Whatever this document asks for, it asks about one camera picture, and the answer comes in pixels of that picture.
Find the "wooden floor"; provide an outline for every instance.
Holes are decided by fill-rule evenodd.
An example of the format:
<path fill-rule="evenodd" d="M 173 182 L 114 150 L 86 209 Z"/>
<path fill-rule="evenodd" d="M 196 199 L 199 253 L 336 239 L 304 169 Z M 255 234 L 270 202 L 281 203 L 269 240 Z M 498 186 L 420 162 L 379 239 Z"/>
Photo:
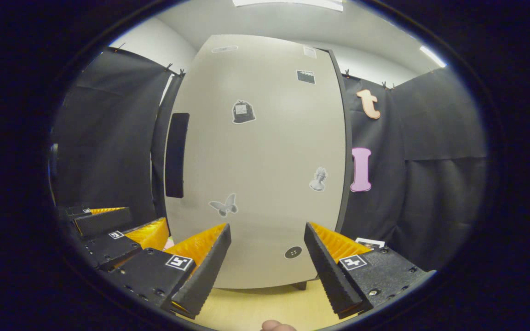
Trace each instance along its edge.
<path fill-rule="evenodd" d="M 339 320 L 320 280 L 311 280 L 305 291 L 291 285 L 250 290 L 212 289 L 195 320 L 177 316 L 219 331 L 259 331 L 261 323 L 268 319 L 292 325 L 298 331 L 311 331 L 357 314 Z"/>

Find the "human fingertip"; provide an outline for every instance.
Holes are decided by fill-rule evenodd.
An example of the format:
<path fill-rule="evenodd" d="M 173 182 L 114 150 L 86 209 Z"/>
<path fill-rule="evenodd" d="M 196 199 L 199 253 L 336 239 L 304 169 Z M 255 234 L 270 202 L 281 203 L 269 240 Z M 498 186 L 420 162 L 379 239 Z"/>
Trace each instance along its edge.
<path fill-rule="evenodd" d="M 296 331 L 296 328 L 291 325 L 281 324 L 274 327 L 271 331 Z"/>
<path fill-rule="evenodd" d="M 263 324 L 261 324 L 261 328 L 263 329 L 263 331 L 271 331 L 273 330 L 274 327 L 278 325 L 282 325 L 282 324 L 274 319 L 270 319 L 270 320 L 263 322 Z"/>

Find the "bust statue sticker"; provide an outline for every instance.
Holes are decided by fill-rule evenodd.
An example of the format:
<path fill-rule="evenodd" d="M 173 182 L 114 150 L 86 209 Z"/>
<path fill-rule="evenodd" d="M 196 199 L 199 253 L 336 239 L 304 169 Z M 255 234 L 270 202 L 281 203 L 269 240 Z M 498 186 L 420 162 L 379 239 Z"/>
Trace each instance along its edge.
<path fill-rule="evenodd" d="M 314 179 L 310 182 L 310 188 L 315 191 L 324 191 L 324 181 L 326 181 L 326 169 L 319 167 L 316 169 L 316 174 L 314 174 Z"/>

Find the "gray door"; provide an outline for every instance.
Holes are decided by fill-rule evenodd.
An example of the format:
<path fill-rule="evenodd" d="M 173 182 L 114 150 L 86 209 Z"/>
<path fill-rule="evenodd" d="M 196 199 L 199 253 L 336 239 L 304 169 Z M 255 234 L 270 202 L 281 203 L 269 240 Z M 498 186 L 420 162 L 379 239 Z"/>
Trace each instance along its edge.
<path fill-rule="evenodd" d="M 184 196 L 166 197 L 175 243 L 229 223 L 232 244 L 215 287 L 313 279 L 305 223 L 335 228 L 345 182 L 345 116 L 330 55 L 214 35 L 181 84 L 176 113 L 190 117 Z"/>

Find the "white wall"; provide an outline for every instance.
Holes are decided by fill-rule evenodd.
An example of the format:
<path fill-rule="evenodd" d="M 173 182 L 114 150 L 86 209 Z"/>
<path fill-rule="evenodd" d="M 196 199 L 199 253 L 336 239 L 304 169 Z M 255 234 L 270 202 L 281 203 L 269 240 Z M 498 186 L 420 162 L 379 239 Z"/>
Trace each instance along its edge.
<path fill-rule="evenodd" d="M 311 40 L 291 41 L 332 50 L 341 73 L 345 73 L 345 70 L 349 69 L 350 75 L 372 81 L 376 84 L 386 82 L 388 87 L 392 87 L 392 84 L 398 86 L 403 82 L 419 76 L 419 74 L 398 63 L 391 62 L 374 54 L 355 50 L 354 48 Z"/>
<path fill-rule="evenodd" d="M 122 50 L 141 55 L 165 67 L 173 63 L 171 69 L 176 73 L 179 73 L 179 69 L 187 72 L 197 53 L 187 40 L 154 17 L 126 32 L 110 46 L 120 47 L 122 44 Z"/>

